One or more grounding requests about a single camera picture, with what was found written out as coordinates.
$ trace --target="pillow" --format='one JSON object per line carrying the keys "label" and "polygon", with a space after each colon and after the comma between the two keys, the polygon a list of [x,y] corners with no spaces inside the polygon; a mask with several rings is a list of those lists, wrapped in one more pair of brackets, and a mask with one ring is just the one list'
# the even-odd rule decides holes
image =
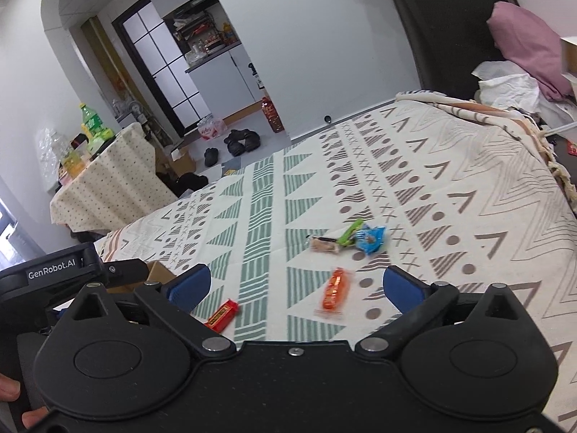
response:
{"label": "pillow", "polygon": [[561,74],[559,35],[545,21],[528,9],[498,1],[487,24],[503,56],[536,78],[547,99],[561,101],[572,94]]}

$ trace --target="countertop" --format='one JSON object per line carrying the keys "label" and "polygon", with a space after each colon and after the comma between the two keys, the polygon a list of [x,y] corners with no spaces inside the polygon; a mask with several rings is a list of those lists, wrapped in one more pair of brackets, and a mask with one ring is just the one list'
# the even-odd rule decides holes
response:
{"label": "countertop", "polygon": [[242,42],[237,41],[234,44],[227,45],[223,49],[219,50],[218,52],[213,53],[212,55],[209,55],[208,57],[204,57],[204,59],[200,60],[200,62],[198,62],[196,65],[194,65],[193,67],[186,70],[185,73],[190,73],[191,71],[196,70],[198,67],[204,65],[207,62],[210,62],[211,60],[215,59],[219,55],[222,55],[223,53],[228,52],[230,49],[234,49],[235,47],[238,47],[239,45],[241,45],[241,43]]}

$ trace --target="patterned bed sheet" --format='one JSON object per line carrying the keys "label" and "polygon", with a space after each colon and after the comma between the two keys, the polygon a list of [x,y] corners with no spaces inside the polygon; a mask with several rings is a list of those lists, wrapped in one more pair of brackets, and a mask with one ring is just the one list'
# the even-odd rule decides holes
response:
{"label": "patterned bed sheet", "polygon": [[[311,234],[338,236],[358,218],[387,227],[366,258],[313,253]],[[502,128],[398,101],[273,154],[97,243],[106,261],[160,260],[212,272],[195,317],[226,299],[241,313],[224,335],[348,340],[399,316],[385,298],[390,264],[462,292],[510,285],[560,369],[545,410],[577,424],[577,221],[546,165]],[[354,271],[342,315],[315,310],[336,267]]]}

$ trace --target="metal bolt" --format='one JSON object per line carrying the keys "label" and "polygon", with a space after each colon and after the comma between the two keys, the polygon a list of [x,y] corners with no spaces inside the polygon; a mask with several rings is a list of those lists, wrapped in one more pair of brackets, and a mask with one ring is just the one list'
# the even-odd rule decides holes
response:
{"label": "metal bolt", "polygon": [[361,348],[364,351],[383,351],[389,348],[389,342],[380,337],[369,337],[361,341]]}
{"label": "metal bolt", "polygon": [[305,351],[302,348],[293,347],[288,349],[288,354],[290,356],[303,356],[305,354]]}
{"label": "metal bolt", "polygon": [[224,351],[230,347],[230,340],[224,337],[210,337],[203,342],[203,348],[208,351]]}

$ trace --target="white patterned fabric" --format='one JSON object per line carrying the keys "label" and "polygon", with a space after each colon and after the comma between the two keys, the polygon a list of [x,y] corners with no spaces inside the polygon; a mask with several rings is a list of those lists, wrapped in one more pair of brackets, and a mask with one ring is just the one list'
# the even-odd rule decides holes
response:
{"label": "white patterned fabric", "polygon": [[[363,218],[387,227],[381,253],[308,249]],[[275,153],[192,197],[111,233],[107,261],[160,260],[176,274],[196,263],[212,289],[194,315],[226,299],[241,313],[224,335],[246,340],[348,340],[398,317],[383,294],[395,264],[462,292],[503,282],[555,352],[560,377],[546,413],[577,421],[577,221],[539,156],[498,126],[398,101]],[[339,317],[318,314],[336,267],[353,271]]]}
{"label": "white patterned fabric", "polygon": [[74,232],[118,229],[177,198],[155,173],[155,150],[139,123],[116,140],[50,201],[55,224]]}

